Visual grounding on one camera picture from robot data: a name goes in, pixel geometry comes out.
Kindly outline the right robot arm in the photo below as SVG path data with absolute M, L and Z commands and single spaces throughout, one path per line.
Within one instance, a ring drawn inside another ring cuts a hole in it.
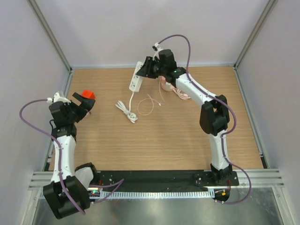
M 227 154 L 226 133 L 230 121 L 227 99 L 216 96 L 201 86 L 183 67 L 178 67 L 170 49 L 154 47 L 154 56 L 146 57 L 138 76 L 156 79 L 163 76 L 166 82 L 186 93 L 200 107 L 200 127 L 210 140 L 212 154 L 211 180 L 221 186 L 233 172 Z

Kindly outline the red cube socket adapter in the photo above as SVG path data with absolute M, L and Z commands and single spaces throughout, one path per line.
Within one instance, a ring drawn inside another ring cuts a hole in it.
M 84 90 L 82 92 L 81 96 L 83 96 L 84 98 L 87 98 L 87 99 L 93 99 L 93 100 L 96 99 L 94 92 L 91 90 Z

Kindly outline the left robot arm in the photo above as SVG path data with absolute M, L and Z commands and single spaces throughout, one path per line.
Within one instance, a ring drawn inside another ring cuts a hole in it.
M 49 110 L 54 127 L 51 140 L 55 148 L 54 169 L 51 181 L 43 187 L 43 195 L 57 219 L 77 212 L 85 213 L 90 207 L 88 187 L 99 183 L 99 176 L 92 163 L 74 166 L 76 147 L 76 123 L 89 114 L 96 97 L 90 90 L 72 95 L 80 104 L 67 99 L 62 92 L 48 98 Z

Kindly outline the white power strip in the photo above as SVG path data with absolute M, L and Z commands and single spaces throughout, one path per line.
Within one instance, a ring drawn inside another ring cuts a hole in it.
M 138 92 L 140 90 L 141 84 L 143 82 L 143 77 L 137 75 L 137 72 L 141 69 L 141 67 L 143 66 L 143 63 L 138 61 L 131 79 L 131 82 L 129 84 L 129 89 L 132 92 Z

